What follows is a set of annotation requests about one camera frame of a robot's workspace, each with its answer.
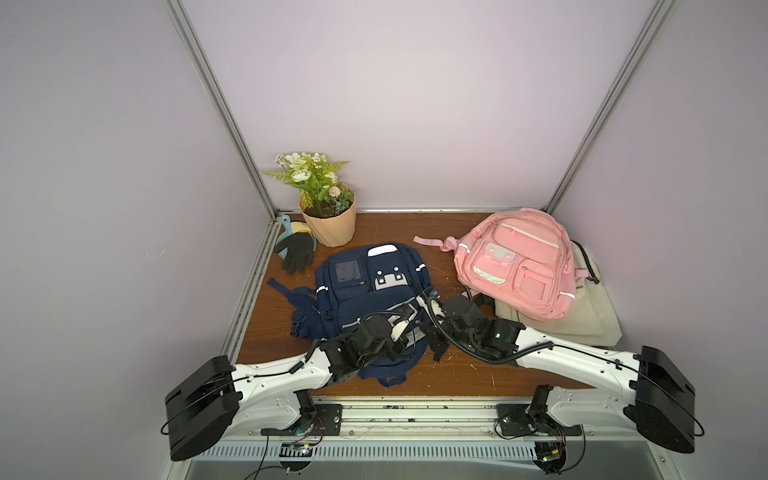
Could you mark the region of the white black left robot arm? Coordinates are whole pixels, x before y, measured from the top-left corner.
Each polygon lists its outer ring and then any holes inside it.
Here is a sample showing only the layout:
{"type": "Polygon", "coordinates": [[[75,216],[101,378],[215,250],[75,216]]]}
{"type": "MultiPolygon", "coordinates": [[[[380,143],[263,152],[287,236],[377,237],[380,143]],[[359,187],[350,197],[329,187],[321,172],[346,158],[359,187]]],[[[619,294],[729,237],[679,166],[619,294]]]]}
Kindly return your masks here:
{"type": "Polygon", "coordinates": [[[197,456],[232,433],[291,430],[315,410],[311,391],[345,383],[381,358],[422,346],[423,310],[414,301],[364,316],[350,331],[316,340],[300,355],[261,364],[225,355],[196,369],[165,397],[170,458],[197,456]]]}

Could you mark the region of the cream canvas backpack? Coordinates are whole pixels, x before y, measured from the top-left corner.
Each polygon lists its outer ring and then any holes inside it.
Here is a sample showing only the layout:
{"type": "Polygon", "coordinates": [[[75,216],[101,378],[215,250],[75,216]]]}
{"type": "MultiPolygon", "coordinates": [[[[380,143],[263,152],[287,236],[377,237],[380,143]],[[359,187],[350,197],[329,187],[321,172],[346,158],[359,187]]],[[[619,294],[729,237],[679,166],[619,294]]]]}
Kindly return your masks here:
{"type": "MultiPolygon", "coordinates": [[[[572,249],[577,268],[584,269],[586,264],[590,263],[594,269],[588,255],[578,243],[573,242],[572,249]]],[[[615,310],[604,287],[601,286],[595,269],[594,273],[598,279],[596,283],[586,279],[576,281],[576,300],[566,316],[549,321],[532,319],[498,300],[469,289],[473,293],[489,297],[495,304],[499,319],[520,322],[527,327],[554,335],[558,339],[591,346],[614,346],[621,338],[621,329],[615,310]]]]}

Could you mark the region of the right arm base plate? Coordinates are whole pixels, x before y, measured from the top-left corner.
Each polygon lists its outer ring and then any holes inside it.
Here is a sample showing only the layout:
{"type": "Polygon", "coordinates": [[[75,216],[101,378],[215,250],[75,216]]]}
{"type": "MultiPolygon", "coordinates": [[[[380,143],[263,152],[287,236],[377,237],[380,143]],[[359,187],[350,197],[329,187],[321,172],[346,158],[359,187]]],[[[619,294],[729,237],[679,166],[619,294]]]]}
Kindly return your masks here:
{"type": "Polygon", "coordinates": [[[558,423],[545,407],[535,407],[529,404],[506,403],[496,406],[497,433],[505,438],[523,437],[527,435],[576,437],[582,434],[582,428],[564,426],[558,423]]]}

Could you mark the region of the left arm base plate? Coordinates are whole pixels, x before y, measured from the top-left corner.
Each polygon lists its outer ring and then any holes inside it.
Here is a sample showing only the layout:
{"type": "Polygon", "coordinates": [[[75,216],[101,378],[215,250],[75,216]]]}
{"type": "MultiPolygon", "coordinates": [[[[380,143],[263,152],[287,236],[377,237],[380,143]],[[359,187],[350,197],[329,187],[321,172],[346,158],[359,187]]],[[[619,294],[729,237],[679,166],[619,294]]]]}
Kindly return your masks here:
{"type": "Polygon", "coordinates": [[[338,436],[341,430],[343,406],[341,404],[319,404],[301,407],[299,417],[284,429],[263,428],[262,435],[299,439],[306,436],[338,436]]]}

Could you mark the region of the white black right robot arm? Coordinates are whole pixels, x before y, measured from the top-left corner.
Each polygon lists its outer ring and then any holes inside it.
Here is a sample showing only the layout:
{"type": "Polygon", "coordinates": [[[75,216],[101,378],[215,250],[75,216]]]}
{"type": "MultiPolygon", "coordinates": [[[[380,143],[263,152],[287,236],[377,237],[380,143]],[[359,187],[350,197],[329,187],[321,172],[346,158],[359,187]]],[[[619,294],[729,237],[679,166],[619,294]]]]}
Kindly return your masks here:
{"type": "Polygon", "coordinates": [[[437,336],[436,354],[453,345],[488,365],[547,371],[589,385],[621,405],[619,418],[667,450],[691,454],[705,435],[695,416],[695,387],[658,348],[633,353],[557,339],[520,322],[488,318],[464,296],[442,303],[424,293],[417,301],[427,315],[422,330],[437,336]]]}

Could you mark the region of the navy blue backpack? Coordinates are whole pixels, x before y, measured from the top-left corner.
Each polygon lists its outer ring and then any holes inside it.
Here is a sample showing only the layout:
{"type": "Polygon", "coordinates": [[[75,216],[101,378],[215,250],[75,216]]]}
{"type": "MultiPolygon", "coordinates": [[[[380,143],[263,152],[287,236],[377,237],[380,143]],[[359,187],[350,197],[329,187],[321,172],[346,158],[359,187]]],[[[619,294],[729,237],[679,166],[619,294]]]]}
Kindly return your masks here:
{"type": "Polygon", "coordinates": [[[353,248],[337,253],[315,270],[315,287],[288,289],[275,279],[268,285],[295,308],[290,334],[306,340],[330,339],[351,332],[374,312],[394,310],[395,327],[404,329],[401,345],[361,368],[358,376],[382,386],[404,383],[423,357],[428,340],[420,330],[426,313],[417,301],[432,282],[418,251],[401,243],[353,248]]]}

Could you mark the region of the pink backpack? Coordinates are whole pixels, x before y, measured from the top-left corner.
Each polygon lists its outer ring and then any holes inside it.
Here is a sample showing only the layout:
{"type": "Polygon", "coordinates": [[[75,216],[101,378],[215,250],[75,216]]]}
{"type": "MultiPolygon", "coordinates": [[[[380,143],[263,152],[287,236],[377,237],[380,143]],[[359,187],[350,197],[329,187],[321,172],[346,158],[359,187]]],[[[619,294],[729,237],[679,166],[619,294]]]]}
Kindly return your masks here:
{"type": "Polygon", "coordinates": [[[459,239],[413,241],[452,252],[463,285],[538,321],[566,316],[577,280],[598,281],[590,263],[575,266],[565,228],[536,209],[493,214],[459,239]]]}

